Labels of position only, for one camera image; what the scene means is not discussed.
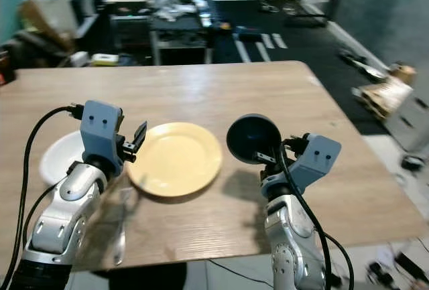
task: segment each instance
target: table leg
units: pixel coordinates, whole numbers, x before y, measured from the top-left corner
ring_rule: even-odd
[[[161,66],[160,47],[158,46],[158,35],[156,31],[150,31],[150,42],[152,48],[152,56],[154,57],[154,65]]]
[[[204,63],[211,64],[213,57],[213,48],[205,48],[204,49]]]

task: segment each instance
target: cable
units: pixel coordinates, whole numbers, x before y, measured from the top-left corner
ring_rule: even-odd
[[[24,160],[23,160],[23,173],[22,173],[22,187],[21,187],[21,196],[19,200],[19,208],[18,208],[18,221],[17,221],[17,227],[16,227],[16,233],[15,233],[15,242],[13,244],[13,251],[12,251],[12,258],[11,262],[9,264],[9,268],[6,272],[6,276],[4,278],[4,281],[0,287],[0,290],[6,290],[7,286],[12,279],[13,271],[15,270],[15,265],[18,259],[19,255],[19,244],[21,241],[21,234],[22,234],[22,228],[23,228],[23,219],[24,219],[24,210],[25,210],[25,197],[27,196],[27,187],[28,187],[28,163],[29,163],[29,153],[32,148],[32,143],[34,141],[34,138],[36,137],[36,134],[40,127],[43,125],[45,121],[47,121],[50,117],[55,115],[56,113],[59,113],[61,111],[72,111],[73,107],[70,106],[63,106],[59,108],[55,108],[54,110],[48,112],[46,115],[44,115],[34,126],[32,132],[30,133],[27,144],[25,145],[25,151],[24,151]]]
[[[429,253],[429,248],[423,243],[422,239],[421,238],[417,238],[417,240],[424,247],[424,249],[426,250],[426,252]]]
[[[226,267],[226,266],[224,266],[224,265],[220,265],[219,263],[217,263],[217,262],[214,262],[213,260],[208,260],[208,261],[210,261],[212,264],[214,264],[214,265],[217,265],[218,267],[220,267],[220,268],[222,268],[222,269],[225,269],[225,270],[227,270],[227,271],[229,271],[229,272],[231,272],[231,273],[234,273],[235,275],[238,275],[238,276],[240,276],[240,277],[242,277],[242,278],[245,278],[245,279],[247,279],[247,280],[250,280],[250,281],[254,281],[254,282],[258,282],[258,283],[263,283],[264,285],[267,285],[268,287],[270,287],[270,288],[274,288],[272,285],[270,285],[267,281],[264,281],[264,280],[259,280],[259,279],[253,279],[253,278],[251,278],[251,277],[247,277],[247,276],[245,276],[245,275],[242,275],[241,273],[238,273],[238,272],[236,272],[236,271],[234,271],[234,270],[231,270],[230,268],[228,268],[228,267]]]
[[[337,240],[335,240],[331,235],[329,235],[328,233],[324,233],[325,237],[327,237],[332,243],[334,243],[336,245],[337,248],[339,248],[339,250],[341,251],[341,253],[344,256],[344,259],[346,260],[347,266],[349,268],[349,290],[353,290],[355,288],[355,272],[353,271],[353,265],[351,264],[351,260],[349,255],[347,254],[347,251],[345,250],[345,248],[343,248],[343,246],[340,244],[340,242],[338,242]]]
[[[29,226],[29,222],[32,219],[32,216],[34,214],[34,211],[36,211],[36,208],[39,206],[39,203],[44,199],[45,196],[47,196],[54,188],[56,188],[56,186],[67,176],[64,176],[62,179],[60,179],[57,183],[55,183],[54,185],[48,187],[41,196],[39,196],[39,198],[34,202],[32,208],[30,209],[30,211],[28,212],[27,215],[27,219],[25,220],[24,223],[24,227],[22,230],[22,249],[25,248],[25,245],[27,244],[27,232],[28,232],[28,226]]]
[[[286,165],[286,161],[285,161],[285,159],[287,159],[288,156],[286,155],[284,143],[280,144],[279,150],[280,150],[280,152],[279,152],[280,167],[282,168],[282,170],[284,172],[284,175],[285,175],[285,177],[286,177],[286,179],[287,179],[287,181],[291,187],[291,190],[292,190],[293,194],[296,196],[296,198],[298,199],[298,201],[301,204],[304,211],[306,211],[308,217],[313,222],[314,226],[316,227],[317,232],[319,233],[320,243],[322,244],[323,256],[324,256],[324,261],[325,261],[325,269],[326,269],[326,271],[325,271],[325,289],[330,290],[330,287],[331,287],[330,275],[331,275],[332,271],[331,271],[331,265],[330,265],[330,255],[329,255],[328,242],[326,241],[325,233],[324,233],[322,226],[320,225],[319,221],[317,220],[317,217],[314,215],[313,211],[308,206],[307,202],[302,197],[301,193],[298,191],[298,188],[295,184],[295,181],[292,178],[292,176],[290,175],[288,166]]]

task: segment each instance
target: cluttered table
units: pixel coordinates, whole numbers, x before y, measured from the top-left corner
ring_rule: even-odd
[[[237,161],[225,143],[230,125],[247,113],[269,117],[282,137],[311,132],[343,145],[331,172],[304,196],[324,229],[344,246],[400,240],[425,231],[417,209],[301,62],[20,70],[15,82],[0,88],[0,271],[6,270],[11,255],[23,150],[31,129],[49,110],[88,99],[120,106],[125,115],[120,133],[126,137],[144,120],[149,129],[191,122],[211,131],[223,152],[219,174],[201,192],[179,200],[133,193],[121,267],[269,252],[263,228],[266,201],[259,191],[262,166]],[[38,175],[43,152],[79,125],[58,115],[38,133],[27,204],[45,189]],[[113,267],[118,190],[127,182],[124,174],[103,194],[76,270]]]

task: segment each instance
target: silver fork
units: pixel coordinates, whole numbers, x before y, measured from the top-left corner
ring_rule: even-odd
[[[121,189],[122,211],[121,220],[119,221],[118,230],[115,237],[115,244],[113,246],[113,264],[120,265],[125,256],[125,219],[127,215],[127,200],[133,188]]]

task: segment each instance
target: wooden crate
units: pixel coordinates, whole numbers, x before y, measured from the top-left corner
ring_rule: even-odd
[[[384,100],[377,94],[385,84],[371,84],[360,87],[363,106],[370,111],[375,118],[384,121],[389,116],[391,110],[385,105]]]

